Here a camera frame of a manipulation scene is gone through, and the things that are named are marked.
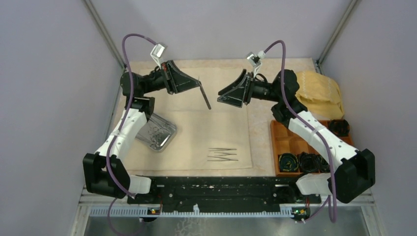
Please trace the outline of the steel tweezers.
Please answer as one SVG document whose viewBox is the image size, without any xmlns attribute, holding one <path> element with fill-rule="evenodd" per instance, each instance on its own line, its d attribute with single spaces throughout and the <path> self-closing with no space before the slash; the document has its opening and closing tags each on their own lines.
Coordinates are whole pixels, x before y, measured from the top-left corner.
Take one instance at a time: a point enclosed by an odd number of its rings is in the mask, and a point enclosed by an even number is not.
<svg viewBox="0 0 417 236">
<path fill-rule="evenodd" d="M 228 153 L 228 152 L 214 152 L 215 155 L 218 156 L 231 156 L 231 155 L 237 155 L 236 153 Z"/>
<path fill-rule="evenodd" d="M 208 99 L 208 97 L 207 97 L 207 95 L 206 95 L 206 92 L 205 92 L 205 90 L 204 90 L 204 88 L 203 88 L 202 82 L 200 81 L 200 78 L 198 78 L 198 84 L 199 84 L 199 89 L 200 89 L 200 92 L 201 92 L 201 94 L 202 94 L 202 96 L 203 96 L 203 99 L 204 99 L 204 101 L 205 101 L 205 103 L 206 103 L 206 106 L 207 106 L 207 108 L 208 108 L 209 110 L 211 110 L 211 104 L 210 104 L 209 99 Z"/>
<path fill-rule="evenodd" d="M 220 156 L 207 156 L 207 161 L 210 161 L 210 162 L 229 162 L 229 161 L 238 161 L 238 159 L 220 157 Z"/>
<path fill-rule="evenodd" d="M 233 151 L 233 150 L 237 150 L 236 148 L 220 148 L 220 147 L 209 147 L 209 150 L 212 151 Z"/>
</svg>

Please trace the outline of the steel instrument tray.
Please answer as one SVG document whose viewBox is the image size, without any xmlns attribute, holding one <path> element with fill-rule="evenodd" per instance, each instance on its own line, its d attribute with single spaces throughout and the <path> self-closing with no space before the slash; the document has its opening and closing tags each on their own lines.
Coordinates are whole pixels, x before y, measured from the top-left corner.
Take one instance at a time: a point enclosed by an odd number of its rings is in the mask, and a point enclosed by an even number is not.
<svg viewBox="0 0 417 236">
<path fill-rule="evenodd" d="M 178 127 L 174 123 L 153 113 L 137 133 L 136 140 L 155 152 L 162 152 L 174 139 L 177 131 Z"/>
</svg>

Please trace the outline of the cream cloth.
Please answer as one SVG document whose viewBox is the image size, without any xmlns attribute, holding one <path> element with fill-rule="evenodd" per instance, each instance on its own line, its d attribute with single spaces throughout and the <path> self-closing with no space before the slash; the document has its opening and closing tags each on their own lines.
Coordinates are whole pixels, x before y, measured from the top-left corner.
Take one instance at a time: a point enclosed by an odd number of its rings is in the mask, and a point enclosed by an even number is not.
<svg viewBox="0 0 417 236">
<path fill-rule="evenodd" d="M 252 167 L 248 118 L 244 107 L 217 102 L 218 92 L 241 73 L 238 68 L 186 68 L 185 73 L 202 82 L 211 110 L 200 89 L 170 95 L 164 90 L 150 93 L 154 113 L 178 127 L 177 134 L 162 152 L 155 152 L 135 140 L 124 160 L 129 171 L 222 170 Z M 210 162 L 215 155 L 208 148 L 236 148 L 237 155 L 222 156 L 238 161 Z"/>
</svg>

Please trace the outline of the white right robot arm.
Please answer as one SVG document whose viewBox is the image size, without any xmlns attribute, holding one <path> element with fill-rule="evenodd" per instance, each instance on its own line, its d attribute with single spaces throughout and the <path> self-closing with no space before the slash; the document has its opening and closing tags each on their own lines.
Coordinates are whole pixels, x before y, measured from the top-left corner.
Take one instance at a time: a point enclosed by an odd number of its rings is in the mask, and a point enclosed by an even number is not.
<svg viewBox="0 0 417 236">
<path fill-rule="evenodd" d="M 297 99 L 297 76 L 281 70 L 271 83 L 258 81 L 251 72 L 240 76 L 218 92 L 217 102 L 241 108 L 252 99 L 275 102 L 271 111 L 275 120 L 303 138 L 329 164 L 329 173 L 305 174 L 288 189 L 289 198 L 301 203 L 308 195 L 334 195 L 349 203 L 376 183 L 375 156 L 341 140 L 314 118 Z"/>
</svg>

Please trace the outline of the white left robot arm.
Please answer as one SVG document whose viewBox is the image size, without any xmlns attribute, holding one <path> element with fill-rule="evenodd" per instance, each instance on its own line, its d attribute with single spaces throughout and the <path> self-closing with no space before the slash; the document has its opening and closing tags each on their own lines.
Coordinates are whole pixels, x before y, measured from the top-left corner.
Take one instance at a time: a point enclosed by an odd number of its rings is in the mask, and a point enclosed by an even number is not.
<svg viewBox="0 0 417 236">
<path fill-rule="evenodd" d="M 120 86 L 126 97 L 122 117 L 106 141 L 94 153 L 84 156 L 85 187 L 90 193 L 117 199 L 135 198 L 139 194 L 145 203 L 152 203 L 158 191 L 151 186 L 151 179 L 130 175 L 123 164 L 137 133 L 154 111 L 155 98 L 146 94 L 162 89 L 168 94 L 178 94 L 201 88 L 202 83 L 182 72 L 173 60 L 168 60 L 144 76 L 126 65 Z"/>
</svg>

